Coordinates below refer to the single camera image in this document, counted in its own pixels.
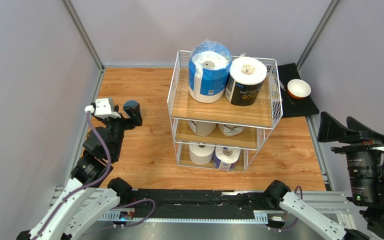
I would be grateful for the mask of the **brown paper roll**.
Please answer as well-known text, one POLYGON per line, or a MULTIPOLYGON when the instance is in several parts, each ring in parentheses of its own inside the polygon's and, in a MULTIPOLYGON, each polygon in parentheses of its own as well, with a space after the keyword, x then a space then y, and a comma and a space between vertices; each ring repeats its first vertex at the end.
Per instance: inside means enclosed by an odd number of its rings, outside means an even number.
POLYGON ((187 123, 195 135, 202 137, 210 135, 217 127, 217 124, 212 122, 188 120, 187 123))
POLYGON ((246 130, 245 126, 232 125, 232 124, 217 124, 218 129, 225 136, 232 137, 243 133, 246 130))

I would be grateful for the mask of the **plain white paper towel roll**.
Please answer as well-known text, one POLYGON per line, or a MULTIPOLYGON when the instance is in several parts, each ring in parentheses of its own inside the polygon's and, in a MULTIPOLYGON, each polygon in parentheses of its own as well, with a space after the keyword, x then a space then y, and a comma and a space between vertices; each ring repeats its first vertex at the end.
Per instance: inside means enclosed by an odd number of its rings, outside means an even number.
POLYGON ((215 146, 203 144, 189 145, 189 158, 196 165, 205 165, 212 161, 215 146))

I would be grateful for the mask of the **white wire wooden shelf rack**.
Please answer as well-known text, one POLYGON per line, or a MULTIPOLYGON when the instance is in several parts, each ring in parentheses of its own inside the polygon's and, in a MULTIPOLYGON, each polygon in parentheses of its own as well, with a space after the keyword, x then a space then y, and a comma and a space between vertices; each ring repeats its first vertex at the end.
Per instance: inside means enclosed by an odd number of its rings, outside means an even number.
POLYGON ((168 115, 176 162, 183 167, 199 167, 189 154, 190 146, 206 145, 240 150, 240 158, 233 168, 236 172, 247 170, 283 116, 278 65, 275 59, 259 58, 267 66, 256 102, 237 106, 222 97, 214 103, 198 102, 189 94, 188 63, 191 52, 177 52, 172 80, 167 98, 168 115), (208 136, 198 136, 189 127, 189 121, 228 124, 245 127, 245 131, 226 136, 216 128, 208 136))

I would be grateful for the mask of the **blue paper towel roll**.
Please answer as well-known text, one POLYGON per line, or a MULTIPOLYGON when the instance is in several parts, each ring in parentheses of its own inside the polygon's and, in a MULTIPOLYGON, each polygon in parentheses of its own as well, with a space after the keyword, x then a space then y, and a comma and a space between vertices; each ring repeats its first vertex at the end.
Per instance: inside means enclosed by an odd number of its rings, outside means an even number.
POLYGON ((206 39, 193 49, 188 62, 188 91, 205 104, 218 101, 225 93, 232 56, 223 44, 206 39))

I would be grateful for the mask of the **white roll blue label wrapper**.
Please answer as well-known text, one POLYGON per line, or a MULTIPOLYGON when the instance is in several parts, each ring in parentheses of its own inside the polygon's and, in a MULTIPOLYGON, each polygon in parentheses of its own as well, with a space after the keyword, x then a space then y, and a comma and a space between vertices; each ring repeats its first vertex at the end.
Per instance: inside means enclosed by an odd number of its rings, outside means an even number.
POLYGON ((213 153, 213 166, 218 170, 229 172, 234 169, 240 157, 239 148, 216 146, 213 153))

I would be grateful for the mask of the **white roll dark brown wrapper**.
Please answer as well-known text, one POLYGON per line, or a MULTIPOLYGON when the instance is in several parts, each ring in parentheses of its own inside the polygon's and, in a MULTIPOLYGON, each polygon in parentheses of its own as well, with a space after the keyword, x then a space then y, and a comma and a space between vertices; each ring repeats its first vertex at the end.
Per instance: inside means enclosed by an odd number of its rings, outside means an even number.
POLYGON ((225 97, 235 106, 250 106, 257 100, 267 77, 267 66, 244 53, 235 58, 229 70, 225 97))

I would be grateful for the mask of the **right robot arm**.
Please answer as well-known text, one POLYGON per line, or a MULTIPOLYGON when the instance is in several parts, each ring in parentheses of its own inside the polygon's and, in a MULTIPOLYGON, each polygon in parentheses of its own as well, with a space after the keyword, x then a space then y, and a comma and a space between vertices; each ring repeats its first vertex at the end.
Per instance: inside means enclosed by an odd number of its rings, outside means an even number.
POLYGON ((317 140, 342 144, 331 150, 346 157, 352 193, 348 200, 361 207, 360 214, 370 234, 332 221, 279 180, 263 192, 263 202, 271 209, 293 214, 325 240, 384 240, 384 135, 351 116, 343 125, 324 111, 320 114, 317 140))

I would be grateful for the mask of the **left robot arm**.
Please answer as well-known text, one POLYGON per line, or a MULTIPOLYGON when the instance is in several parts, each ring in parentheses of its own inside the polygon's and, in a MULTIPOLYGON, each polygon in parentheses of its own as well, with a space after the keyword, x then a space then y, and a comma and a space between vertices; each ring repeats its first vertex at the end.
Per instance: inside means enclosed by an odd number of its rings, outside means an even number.
POLYGON ((77 240, 102 214, 130 200, 132 187, 115 178, 96 200, 81 207, 119 160, 125 131, 143 124, 140 104, 129 100, 120 108, 108 97, 96 99, 84 111, 90 130, 82 157, 54 205, 35 227, 20 232, 18 240, 77 240))

